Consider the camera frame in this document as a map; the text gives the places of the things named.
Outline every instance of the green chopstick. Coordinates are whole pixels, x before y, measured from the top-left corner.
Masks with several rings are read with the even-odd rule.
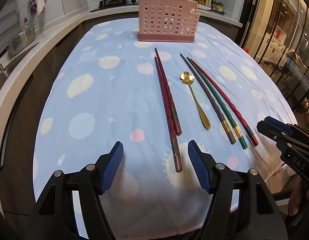
[[[210,84],[210,82],[208,81],[208,79],[203,75],[203,73],[197,68],[197,66],[190,60],[189,57],[187,57],[187,60],[191,63],[191,65],[194,67],[194,69],[198,72],[198,74],[201,76],[202,80],[206,83],[207,87],[210,89],[211,93],[214,95],[214,97],[216,98],[217,102],[219,103],[220,107],[222,108],[225,116],[227,117],[231,127],[234,130],[234,133],[236,134],[236,136],[238,137],[238,140],[242,146],[242,148],[245,150],[248,148],[248,145],[241,133],[240,128],[238,127],[237,123],[235,122],[235,120],[232,118],[231,113],[228,111],[228,109],[226,108],[225,104],[222,102],[220,96],[218,95],[218,93],[215,91],[214,87]]]

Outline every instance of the faucet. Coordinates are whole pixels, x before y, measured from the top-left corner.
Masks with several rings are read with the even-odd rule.
[[[9,76],[8,73],[4,70],[4,67],[2,66],[2,64],[0,64],[0,72],[1,72],[2,74],[5,74],[6,77]]]

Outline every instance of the polka dot tablecloth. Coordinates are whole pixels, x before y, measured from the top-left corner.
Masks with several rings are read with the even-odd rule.
[[[203,152],[231,169],[254,167],[266,179],[281,165],[275,143],[259,135],[256,124],[270,115],[296,119],[280,91],[256,62],[213,27],[199,23],[195,43],[139,42],[138,19],[94,26],[77,44],[60,70],[45,104],[37,133],[33,183],[38,199],[55,170],[79,171],[108,153],[116,141],[124,158],[101,203],[116,238],[153,239],[202,226],[211,196],[200,188],[187,154],[194,139]],[[178,112],[178,142],[184,170],[176,173],[164,112],[154,48],[157,47]],[[189,71],[180,57],[195,59],[235,104],[255,133],[253,147],[231,145],[202,88],[192,88],[208,116],[201,123],[195,102],[180,74]],[[234,192],[232,208],[238,203]],[[77,225],[87,237],[78,194]]]

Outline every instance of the pink towel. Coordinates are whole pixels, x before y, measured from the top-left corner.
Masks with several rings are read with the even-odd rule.
[[[28,2],[28,11],[34,13],[37,11],[37,3],[36,0],[29,0]]]

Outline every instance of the metal basket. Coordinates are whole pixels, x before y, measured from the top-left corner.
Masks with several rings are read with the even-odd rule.
[[[15,36],[8,45],[8,51],[13,56],[17,55],[35,39],[35,25],[25,29]]]

